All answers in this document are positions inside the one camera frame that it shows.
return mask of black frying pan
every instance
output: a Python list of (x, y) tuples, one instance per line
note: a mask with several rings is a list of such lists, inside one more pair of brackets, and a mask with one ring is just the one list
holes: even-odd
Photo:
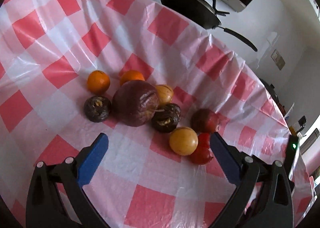
[(193, 22), (199, 24), (204, 29), (222, 28), (226, 33), (229, 33), (246, 45), (250, 46), (254, 51), (258, 49), (244, 36), (228, 28), (221, 27), (221, 22), (217, 15), (229, 14), (228, 12), (217, 11), (216, 0), (212, 0), (213, 5), (210, 6), (205, 0), (161, 0), (161, 3), (169, 7), (183, 16), (189, 18)]

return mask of orange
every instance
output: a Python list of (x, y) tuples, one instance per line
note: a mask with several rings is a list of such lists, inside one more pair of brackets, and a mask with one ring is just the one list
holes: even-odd
[(102, 95), (110, 87), (110, 78), (102, 71), (94, 71), (88, 77), (87, 87), (93, 94)]
[(142, 80), (144, 81), (144, 77), (141, 72), (130, 70), (125, 72), (120, 78), (120, 86), (122, 86), (127, 81), (132, 80)]

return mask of blue gripper pad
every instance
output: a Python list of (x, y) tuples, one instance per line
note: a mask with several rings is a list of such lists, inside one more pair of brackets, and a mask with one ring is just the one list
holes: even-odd
[(241, 183), (240, 179), (240, 166), (232, 156), (229, 149), (237, 150), (235, 147), (230, 147), (223, 140), (223, 138), (217, 133), (211, 134), (210, 137), (210, 148), (221, 166), (224, 174), (231, 184), (239, 186)]
[(109, 147), (109, 139), (106, 134), (100, 133), (94, 143), (88, 147), (90, 152), (78, 168), (78, 184), (80, 187), (90, 183), (96, 172), (101, 160)]

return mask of table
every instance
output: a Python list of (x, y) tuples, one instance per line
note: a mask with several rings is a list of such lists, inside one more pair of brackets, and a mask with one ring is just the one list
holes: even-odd
[[(174, 88), (180, 125), (206, 107), (219, 115), (229, 145), (267, 163), (284, 159), (289, 130), (257, 76), (206, 30), (162, 5), (5, 0), (0, 17), (0, 194), (22, 224), (36, 163), (75, 156), (100, 132), (109, 150), (84, 190), (111, 227), (207, 227), (235, 189), (215, 159), (193, 165), (148, 124), (89, 122), (82, 113), (91, 96), (85, 83), (96, 69), (111, 78), (110, 99), (119, 75), (139, 70), (149, 83)], [(294, 182), (298, 223), (312, 198), (301, 157)], [(59, 191), (77, 220), (63, 186)]]

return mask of silver screw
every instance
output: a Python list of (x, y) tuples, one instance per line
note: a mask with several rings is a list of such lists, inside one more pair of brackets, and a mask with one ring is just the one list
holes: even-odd
[(247, 163), (253, 163), (253, 158), (250, 157), (250, 156), (248, 156), (248, 155), (244, 158), (244, 160), (245, 160), (245, 162), (247, 162)]
[(67, 158), (66, 158), (65, 162), (66, 162), (67, 164), (71, 164), (71, 163), (73, 162), (73, 160), (74, 160), (74, 158), (70, 156), (70, 157), (67, 157)]
[(39, 167), (39, 168), (40, 168), (40, 167), (43, 167), (43, 162), (42, 162), (42, 161), (38, 162), (38, 163), (37, 163), (37, 167)]
[(277, 167), (282, 167), (282, 163), (279, 160), (276, 160), (275, 164), (276, 164)]

